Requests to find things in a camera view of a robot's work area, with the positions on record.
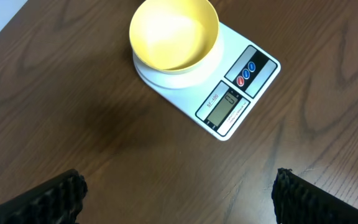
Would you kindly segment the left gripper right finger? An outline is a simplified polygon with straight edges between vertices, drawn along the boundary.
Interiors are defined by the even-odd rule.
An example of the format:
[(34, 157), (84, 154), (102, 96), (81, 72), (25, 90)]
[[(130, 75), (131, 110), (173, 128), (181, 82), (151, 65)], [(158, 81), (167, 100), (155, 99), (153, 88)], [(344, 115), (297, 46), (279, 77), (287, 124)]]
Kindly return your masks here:
[(291, 169), (278, 169), (272, 200), (277, 223), (358, 224), (358, 209), (303, 180)]

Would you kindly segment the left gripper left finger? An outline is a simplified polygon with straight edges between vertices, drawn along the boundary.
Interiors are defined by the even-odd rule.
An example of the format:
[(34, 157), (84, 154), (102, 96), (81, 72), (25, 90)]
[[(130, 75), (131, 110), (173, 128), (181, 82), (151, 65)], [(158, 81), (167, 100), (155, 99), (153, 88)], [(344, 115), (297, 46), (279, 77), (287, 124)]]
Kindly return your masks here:
[(0, 205), (0, 223), (75, 224), (88, 192), (85, 178), (70, 169)]

